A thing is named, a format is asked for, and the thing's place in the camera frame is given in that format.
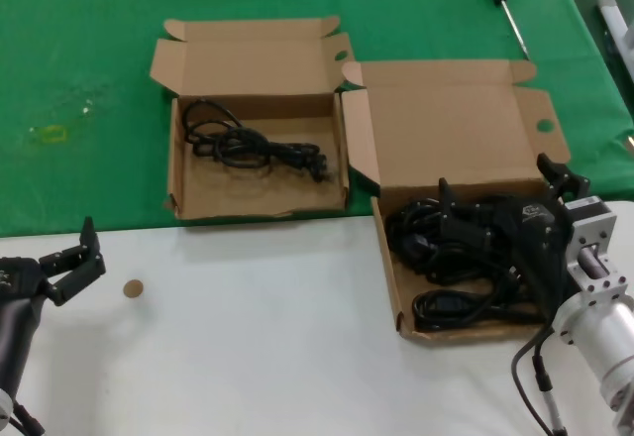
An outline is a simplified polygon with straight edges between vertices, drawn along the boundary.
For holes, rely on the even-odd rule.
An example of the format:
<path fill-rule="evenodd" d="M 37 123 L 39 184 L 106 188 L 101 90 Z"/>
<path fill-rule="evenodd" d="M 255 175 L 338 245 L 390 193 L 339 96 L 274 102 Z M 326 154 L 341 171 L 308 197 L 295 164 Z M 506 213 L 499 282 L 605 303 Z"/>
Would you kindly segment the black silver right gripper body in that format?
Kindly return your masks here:
<path fill-rule="evenodd" d="M 616 214 L 600 198 L 513 199 L 499 206 L 497 218 L 547 319 L 577 294 L 583 305 L 595 305 L 622 291 L 622 274 L 607 255 Z"/>

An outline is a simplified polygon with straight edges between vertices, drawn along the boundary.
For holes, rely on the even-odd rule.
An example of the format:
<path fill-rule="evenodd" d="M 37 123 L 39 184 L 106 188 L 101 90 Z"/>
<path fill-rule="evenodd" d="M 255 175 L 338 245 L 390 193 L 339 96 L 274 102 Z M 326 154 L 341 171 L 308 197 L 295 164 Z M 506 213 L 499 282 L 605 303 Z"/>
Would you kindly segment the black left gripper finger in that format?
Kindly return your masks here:
<path fill-rule="evenodd" d="M 62 274 L 55 283 L 47 282 L 47 298 L 62 306 L 106 273 L 101 255 L 53 257 L 47 262 L 47 277 Z"/>
<path fill-rule="evenodd" d="M 103 267 L 100 243 L 91 217 L 86 217 L 79 234 L 79 244 L 39 259 L 43 271 L 78 271 L 82 266 Z"/>

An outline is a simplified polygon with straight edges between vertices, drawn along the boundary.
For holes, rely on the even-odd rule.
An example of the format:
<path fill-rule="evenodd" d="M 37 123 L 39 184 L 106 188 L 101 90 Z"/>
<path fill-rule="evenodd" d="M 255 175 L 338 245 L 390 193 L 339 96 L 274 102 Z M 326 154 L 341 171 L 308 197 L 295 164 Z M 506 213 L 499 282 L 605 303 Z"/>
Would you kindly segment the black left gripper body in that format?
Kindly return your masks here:
<path fill-rule="evenodd" d="M 1 259 L 1 302 L 52 297 L 49 278 L 32 258 Z"/>

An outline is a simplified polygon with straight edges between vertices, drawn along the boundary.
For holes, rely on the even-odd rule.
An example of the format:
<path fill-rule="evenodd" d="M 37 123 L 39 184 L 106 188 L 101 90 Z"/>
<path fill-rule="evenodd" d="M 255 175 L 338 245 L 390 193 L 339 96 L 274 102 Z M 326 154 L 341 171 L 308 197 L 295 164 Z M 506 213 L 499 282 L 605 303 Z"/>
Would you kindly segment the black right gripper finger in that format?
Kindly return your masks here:
<path fill-rule="evenodd" d="M 438 191 L 440 236 L 471 248 L 490 248 L 494 205 L 461 204 L 445 178 L 439 179 Z"/>
<path fill-rule="evenodd" d="M 547 182 L 546 196 L 552 200 L 572 200 L 588 197 L 590 181 L 573 173 L 565 163 L 553 162 L 545 153 L 536 160 L 537 169 Z"/>

